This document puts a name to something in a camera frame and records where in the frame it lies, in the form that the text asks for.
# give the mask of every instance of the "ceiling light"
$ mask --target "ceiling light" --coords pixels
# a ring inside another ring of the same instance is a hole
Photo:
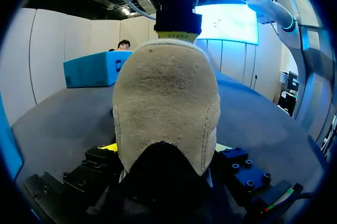
[[[107,7],[107,10],[112,11],[114,8],[115,8],[115,6],[113,4],[111,4]]]
[[[128,9],[122,9],[122,12],[124,12],[126,16],[130,15],[130,11]]]

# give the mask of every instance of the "glowing screen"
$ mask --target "glowing screen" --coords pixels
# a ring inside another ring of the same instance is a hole
[[[195,13],[202,15],[197,38],[259,43],[256,12],[245,4],[202,5]]]

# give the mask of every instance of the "blue edge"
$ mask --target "blue edge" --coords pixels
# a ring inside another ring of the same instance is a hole
[[[9,177],[14,181],[23,165],[23,159],[9,126],[0,95],[0,152],[7,166]]]

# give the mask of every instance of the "gray table surface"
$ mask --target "gray table surface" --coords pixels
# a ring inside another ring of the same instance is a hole
[[[216,77],[221,97],[217,142],[249,150],[250,159],[272,174],[272,184],[286,179],[313,191],[325,165],[318,146],[275,104],[223,74]],[[65,89],[21,117],[13,125],[25,159],[17,183],[44,171],[61,181],[89,148],[110,144],[115,136],[112,93],[113,86]],[[245,213],[230,195],[228,201],[233,214]],[[304,203],[294,204],[286,219]]]

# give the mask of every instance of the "blue storage bin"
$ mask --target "blue storage bin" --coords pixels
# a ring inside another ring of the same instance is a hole
[[[102,52],[64,62],[67,88],[111,86],[131,54],[132,51]]]

